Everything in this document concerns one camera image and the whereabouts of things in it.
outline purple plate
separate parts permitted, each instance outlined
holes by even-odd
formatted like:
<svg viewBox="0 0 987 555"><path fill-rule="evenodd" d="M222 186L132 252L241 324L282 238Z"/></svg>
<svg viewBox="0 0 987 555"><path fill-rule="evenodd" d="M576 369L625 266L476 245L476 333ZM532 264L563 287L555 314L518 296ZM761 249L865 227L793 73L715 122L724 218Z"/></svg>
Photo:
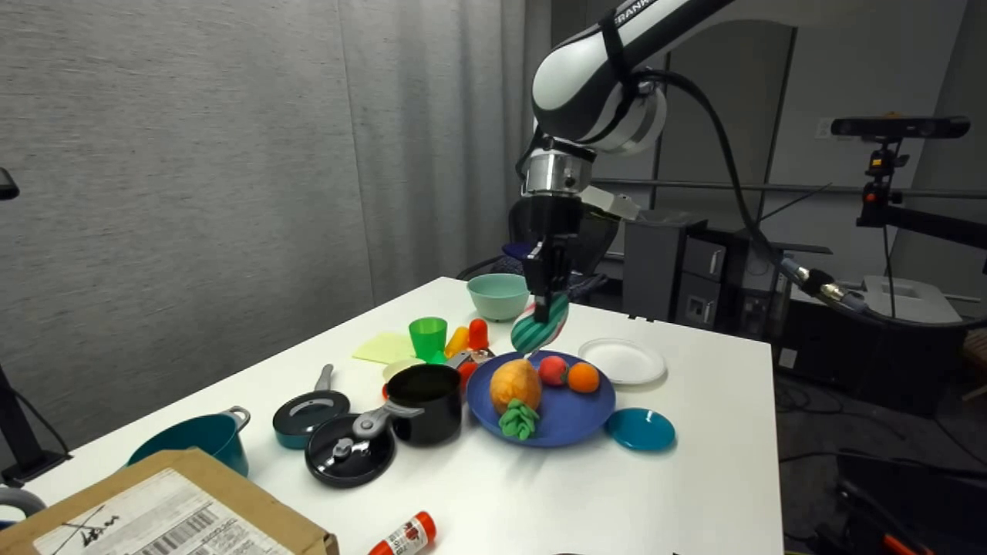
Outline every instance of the purple plate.
<svg viewBox="0 0 987 555"><path fill-rule="evenodd" d="M533 353L527 361L537 366L548 355L558 355L567 364L583 361L583 358L575 358L565 353ZM496 373L499 364L516 361L516 358L518 358L516 353L502 355L502 358L490 358L468 380L468 395L466 395L468 414L496 437L502 437L502 436L499 436L493 402L490 402L490 378ZM604 378L604 369L602 369L602 386L597 395L575 395L567 390L546 386L537 436L527 441L513 441L513 437L502 437L502 441L521 445L521 446L583 445L583 441L604 432L604 423L613 414L613 405L618 405L613 383Z"/></svg>

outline black lid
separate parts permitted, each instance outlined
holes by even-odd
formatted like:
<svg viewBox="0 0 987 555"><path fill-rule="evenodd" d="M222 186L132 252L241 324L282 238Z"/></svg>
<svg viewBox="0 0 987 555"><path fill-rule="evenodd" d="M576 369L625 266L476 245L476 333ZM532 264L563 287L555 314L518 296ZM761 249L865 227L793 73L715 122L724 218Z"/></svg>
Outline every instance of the black lid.
<svg viewBox="0 0 987 555"><path fill-rule="evenodd" d="M382 432L372 441L352 432L357 417L335 420L315 425L306 466L308 473L331 488L361 488L379 478L395 459L395 436Z"/></svg>
<svg viewBox="0 0 987 555"><path fill-rule="evenodd" d="M446 364L416 364L395 373L382 390L395 405L419 408L461 393L461 373Z"/></svg>

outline toy food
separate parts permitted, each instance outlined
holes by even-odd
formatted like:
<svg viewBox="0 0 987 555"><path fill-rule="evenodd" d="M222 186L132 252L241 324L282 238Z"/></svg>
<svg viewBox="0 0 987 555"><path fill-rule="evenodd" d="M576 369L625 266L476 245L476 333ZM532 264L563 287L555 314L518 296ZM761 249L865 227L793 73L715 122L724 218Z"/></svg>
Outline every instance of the toy food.
<svg viewBox="0 0 987 555"><path fill-rule="evenodd" d="M542 383L526 358L496 366L490 378L490 402L499 414L496 425L502 437L527 441L537 436Z"/></svg>
<svg viewBox="0 0 987 555"><path fill-rule="evenodd" d="M461 386L466 390L472 373L478 369L478 364L472 358L466 358L458 373L461 373Z"/></svg>
<svg viewBox="0 0 987 555"><path fill-rule="evenodd" d="M575 364L565 378L567 393L576 393L576 395L597 395L600 383L602 383L600 369L587 361Z"/></svg>
<svg viewBox="0 0 987 555"><path fill-rule="evenodd" d="M541 409L542 383L526 358L510 361L490 378L490 402L496 414L502 414L513 402Z"/></svg>
<svg viewBox="0 0 987 555"><path fill-rule="evenodd" d="M446 346L446 358L453 361L466 353L468 346L468 327L458 327L453 341Z"/></svg>
<svg viewBox="0 0 987 555"><path fill-rule="evenodd" d="M565 390L567 361L558 355L548 355L537 364L537 378L542 386Z"/></svg>

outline black pot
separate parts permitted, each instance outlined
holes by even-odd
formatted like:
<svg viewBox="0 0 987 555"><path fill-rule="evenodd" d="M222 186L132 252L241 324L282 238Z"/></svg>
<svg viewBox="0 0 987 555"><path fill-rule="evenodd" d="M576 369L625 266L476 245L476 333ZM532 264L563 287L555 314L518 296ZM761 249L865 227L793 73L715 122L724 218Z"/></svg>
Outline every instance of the black pot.
<svg viewBox="0 0 987 555"><path fill-rule="evenodd" d="M461 373L442 364L409 366L382 386L391 429L404 445L434 446L453 441L462 425Z"/></svg>

